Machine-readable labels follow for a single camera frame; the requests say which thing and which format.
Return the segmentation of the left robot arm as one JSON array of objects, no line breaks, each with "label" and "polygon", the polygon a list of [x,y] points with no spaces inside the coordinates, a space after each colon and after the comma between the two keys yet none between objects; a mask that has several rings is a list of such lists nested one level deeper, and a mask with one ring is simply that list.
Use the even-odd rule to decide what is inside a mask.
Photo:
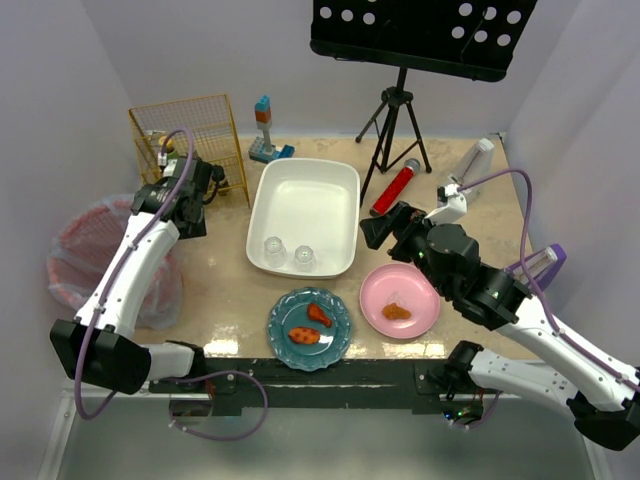
[{"label": "left robot arm", "polygon": [[206,234],[204,208],[224,170],[198,157],[169,162],[163,177],[134,196],[131,215],[103,278],[71,320],[58,320],[50,340],[67,376],[124,394],[147,381],[188,376],[202,356],[184,342],[133,341],[143,299],[162,261],[180,240]]}]

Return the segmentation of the small black cap spice jar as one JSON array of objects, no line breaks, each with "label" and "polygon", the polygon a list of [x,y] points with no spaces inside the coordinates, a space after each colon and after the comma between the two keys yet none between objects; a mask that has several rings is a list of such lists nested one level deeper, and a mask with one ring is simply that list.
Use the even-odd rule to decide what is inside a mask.
[{"label": "small black cap spice jar", "polygon": [[211,179],[214,184],[214,190],[217,195],[226,196],[228,194],[228,189],[230,188],[230,184],[225,173],[225,170],[220,165],[212,166]]}]

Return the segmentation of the red label sauce bottle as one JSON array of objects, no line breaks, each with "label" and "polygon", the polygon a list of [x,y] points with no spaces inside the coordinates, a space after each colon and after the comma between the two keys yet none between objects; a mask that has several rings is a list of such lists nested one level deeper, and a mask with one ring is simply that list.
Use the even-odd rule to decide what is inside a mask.
[{"label": "red label sauce bottle", "polygon": [[175,154],[174,142],[172,139],[168,139],[167,136],[161,136],[158,139],[160,147],[163,147],[163,152],[167,157]]}]

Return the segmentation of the clear glass cup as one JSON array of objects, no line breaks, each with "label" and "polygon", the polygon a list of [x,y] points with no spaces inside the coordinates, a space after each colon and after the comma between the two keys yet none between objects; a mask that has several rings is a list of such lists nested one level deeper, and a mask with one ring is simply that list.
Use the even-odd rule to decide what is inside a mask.
[{"label": "clear glass cup", "polygon": [[264,243],[264,261],[273,269],[282,267],[287,263],[287,251],[283,241],[277,236],[270,236]]},{"label": "clear glass cup", "polygon": [[309,273],[315,269],[314,250],[308,245],[300,245],[294,252],[294,267],[298,272]]}]

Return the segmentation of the pink trash basket with bag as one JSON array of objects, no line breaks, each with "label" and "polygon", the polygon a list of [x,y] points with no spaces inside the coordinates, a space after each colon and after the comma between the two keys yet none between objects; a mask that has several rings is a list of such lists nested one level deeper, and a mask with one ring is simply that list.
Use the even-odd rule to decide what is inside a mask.
[{"label": "pink trash basket with bag", "polygon": [[[126,230],[131,194],[107,196],[73,218],[52,240],[46,266],[49,291],[79,310],[107,270]],[[158,267],[144,297],[136,325],[167,329],[178,321],[183,298],[179,262],[171,253]]]}]

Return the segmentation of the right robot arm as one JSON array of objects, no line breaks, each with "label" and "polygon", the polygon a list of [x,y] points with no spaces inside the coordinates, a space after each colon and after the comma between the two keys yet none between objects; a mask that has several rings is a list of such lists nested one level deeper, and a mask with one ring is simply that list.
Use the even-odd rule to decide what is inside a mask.
[{"label": "right robot arm", "polygon": [[472,323],[524,346],[542,360],[534,366],[461,341],[436,381],[454,396],[464,388],[501,391],[573,418],[592,442],[622,451],[639,436],[639,370],[594,347],[554,316],[542,299],[504,270],[483,263],[478,242],[457,224],[437,225],[405,202],[360,223],[368,248],[389,236],[389,256],[414,264]]}]

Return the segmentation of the pink plate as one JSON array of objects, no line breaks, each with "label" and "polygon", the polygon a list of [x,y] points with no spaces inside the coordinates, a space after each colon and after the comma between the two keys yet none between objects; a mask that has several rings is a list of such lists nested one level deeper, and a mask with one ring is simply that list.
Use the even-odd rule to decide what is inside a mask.
[{"label": "pink plate", "polygon": [[[416,268],[405,263],[377,267],[364,279],[359,295],[361,311],[377,332],[397,340],[417,338],[429,331],[440,313],[440,297]],[[387,320],[384,306],[396,303],[409,310],[408,320]]]}]

